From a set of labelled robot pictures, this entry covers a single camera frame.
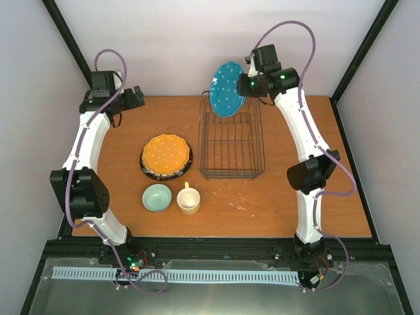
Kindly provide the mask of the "teal polka dot plate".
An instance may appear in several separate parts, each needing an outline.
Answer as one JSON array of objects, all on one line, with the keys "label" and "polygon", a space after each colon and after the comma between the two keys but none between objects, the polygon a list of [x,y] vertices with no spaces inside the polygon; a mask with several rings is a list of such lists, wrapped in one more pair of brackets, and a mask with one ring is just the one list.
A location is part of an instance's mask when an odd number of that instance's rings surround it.
[{"label": "teal polka dot plate", "polygon": [[231,117],[242,107],[245,97],[237,90],[242,67],[235,62],[222,64],[215,72],[209,89],[212,110],[221,118]]}]

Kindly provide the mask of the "orange polka dot plate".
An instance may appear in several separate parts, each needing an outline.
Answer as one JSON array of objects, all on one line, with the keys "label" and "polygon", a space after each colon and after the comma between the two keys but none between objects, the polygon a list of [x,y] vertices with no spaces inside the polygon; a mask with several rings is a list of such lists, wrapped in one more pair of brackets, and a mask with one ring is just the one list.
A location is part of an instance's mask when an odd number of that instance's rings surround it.
[{"label": "orange polka dot plate", "polygon": [[188,162],[191,149],[184,138],[161,134],[150,139],[143,148],[141,160],[154,175],[173,175]]}]

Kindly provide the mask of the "dark wire dish rack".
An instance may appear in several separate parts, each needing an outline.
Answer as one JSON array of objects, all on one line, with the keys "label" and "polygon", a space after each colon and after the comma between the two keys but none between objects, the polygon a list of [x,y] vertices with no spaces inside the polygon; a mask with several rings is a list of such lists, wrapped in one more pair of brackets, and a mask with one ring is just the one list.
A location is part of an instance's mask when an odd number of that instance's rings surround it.
[{"label": "dark wire dish rack", "polygon": [[259,177],[266,167],[260,102],[248,98],[230,117],[211,108],[209,91],[201,94],[198,169],[206,179]]}]

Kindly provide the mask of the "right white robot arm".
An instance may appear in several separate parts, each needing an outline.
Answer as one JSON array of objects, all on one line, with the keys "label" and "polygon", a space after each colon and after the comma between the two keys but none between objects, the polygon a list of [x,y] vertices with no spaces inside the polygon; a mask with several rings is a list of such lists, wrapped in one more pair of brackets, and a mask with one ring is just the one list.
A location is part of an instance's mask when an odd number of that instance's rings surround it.
[{"label": "right white robot arm", "polygon": [[320,134],[306,103],[295,68],[283,68],[274,45],[253,49],[247,57],[247,74],[238,79],[238,93],[255,98],[270,97],[283,115],[298,155],[298,164],[287,170],[287,179],[297,193],[298,225],[296,259],[304,264],[324,248],[321,230],[321,193],[340,160]]}]

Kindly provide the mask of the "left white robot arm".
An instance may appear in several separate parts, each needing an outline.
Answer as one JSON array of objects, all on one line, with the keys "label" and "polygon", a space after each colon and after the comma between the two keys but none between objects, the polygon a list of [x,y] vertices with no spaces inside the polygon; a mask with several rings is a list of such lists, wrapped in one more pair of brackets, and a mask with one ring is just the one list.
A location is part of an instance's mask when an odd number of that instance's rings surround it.
[{"label": "left white robot arm", "polygon": [[95,71],[93,86],[79,107],[79,128],[72,150],[59,170],[52,171],[50,183],[58,203],[73,227],[88,225],[106,245],[113,244],[114,257],[122,264],[136,258],[136,247],[127,242],[129,229],[110,209],[110,193],[98,176],[98,159],[114,116],[144,105],[140,87],[124,88],[124,75],[116,71]]}]

